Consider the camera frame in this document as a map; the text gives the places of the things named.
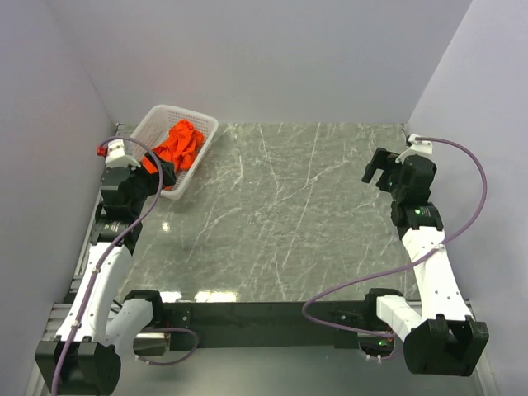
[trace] laundry basket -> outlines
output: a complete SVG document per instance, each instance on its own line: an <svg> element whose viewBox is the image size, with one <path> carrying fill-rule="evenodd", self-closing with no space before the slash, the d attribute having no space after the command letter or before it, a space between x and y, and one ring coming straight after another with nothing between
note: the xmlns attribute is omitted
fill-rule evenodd
<svg viewBox="0 0 528 396"><path fill-rule="evenodd" d="M148 112L130 136L131 138L142 141L153 149L168 137L168 131L180 120L189 120L195 129L204 134L205 139L198 150L198 155L191 169L188 171L178 171L176 174L176 184L170 191L162 191L162 196L170 198L171 200L179 200L187 186L189 186L192 175L195 173L201 159L211 145L213 136L218 129L218 121L208 115L180 107L157 105ZM145 155L145 150L137 144L130 145L130 152L138 161L141 161Z"/></svg>

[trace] white wall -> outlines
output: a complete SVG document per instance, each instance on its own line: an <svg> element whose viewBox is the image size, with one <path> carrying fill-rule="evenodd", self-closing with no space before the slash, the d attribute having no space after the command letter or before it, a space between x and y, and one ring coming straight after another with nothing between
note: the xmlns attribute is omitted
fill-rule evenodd
<svg viewBox="0 0 528 396"><path fill-rule="evenodd" d="M474 0L409 123L411 133L467 145L488 173L482 218L450 256L464 296L488 323L488 354L507 396L528 393L527 64L526 0ZM453 230L477 203L479 176L470 160L437 146L433 198Z"/></svg>
<svg viewBox="0 0 528 396"><path fill-rule="evenodd" d="M64 297L113 128L41 0L0 4L0 394L23 394Z"/></svg>
<svg viewBox="0 0 528 396"><path fill-rule="evenodd" d="M113 121L407 122L470 0L48 2Z"/></svg>

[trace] gray marble tabletop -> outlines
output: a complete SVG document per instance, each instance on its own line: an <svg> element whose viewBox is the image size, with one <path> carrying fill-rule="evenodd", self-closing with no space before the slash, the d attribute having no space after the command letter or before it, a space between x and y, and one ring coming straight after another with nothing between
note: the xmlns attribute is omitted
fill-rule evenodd
<svg viewBox="0 0 528 396"><path fill-rule="evenodd" d="M404 148L400 125L224 124L184 196L144 221L120 296L154 289L166 301L297 301L408 263L390 196L361 182L378 146ZM417 298L412 271L371 287Z"/></svg>

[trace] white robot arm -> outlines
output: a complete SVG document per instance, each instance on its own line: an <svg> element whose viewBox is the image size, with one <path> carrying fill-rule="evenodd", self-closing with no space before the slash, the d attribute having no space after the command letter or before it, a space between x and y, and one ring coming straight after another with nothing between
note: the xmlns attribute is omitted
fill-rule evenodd
<svg viewBox="0 0 528 396"><path fill-rule="evenodd" d="M92 226L87 269L55 339L42 341L35 353L49 389L55 371L60 369L59 394L111 394L120 376L121 360L133 356L133 341L138 333L149 325L159 327L163 319L159 292L134 290L125 297L120 312L109 322L112 300L128 274L141 233L142 224L137 220L145 200L159 188L159 173L150 173L142 167L126 152L122 139L111 141L107 148L99 148L97 153L105 157L106 168L101 177L102 200ZM163 186L174 185L173 165L158 160ZM116 237L130 226L133 226L131 231L115 243ZM111 246L114 247L110 254L97 267ZM94 272L97 277L90 286ZM61 366L59 356L65 347L68 352Z"/></svg>
<svg viewBox="0 0 528 396"><path fill-rule="evenodd" d="M383 171L376 186L393 197L391 218L412 262L435 252L413 270L422 301L422 314L396 290L377 290L375 316L403 340L405 361L414 374L470 375L488 342L486 323L475 322L451 269L444 226L429 202L436 165L432 144L411 135L402 154L378 148L365 170L370 182Z"/></svg>

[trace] red fabric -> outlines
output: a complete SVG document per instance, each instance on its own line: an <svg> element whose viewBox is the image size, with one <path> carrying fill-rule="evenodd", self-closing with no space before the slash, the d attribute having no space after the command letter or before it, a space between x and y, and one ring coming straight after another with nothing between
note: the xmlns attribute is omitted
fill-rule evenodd
<svg viewBox="0 0 528 396"><path fill-rule="evenodd" d="M153 151L163 161L173 163L174 172L186 171L191 168L202 143L204 143L204 135L199 130L195 130L189 120L181 120L169 130L167 140ZM147 158L143 158L143 166L150 173L158 171Z"/></svg>

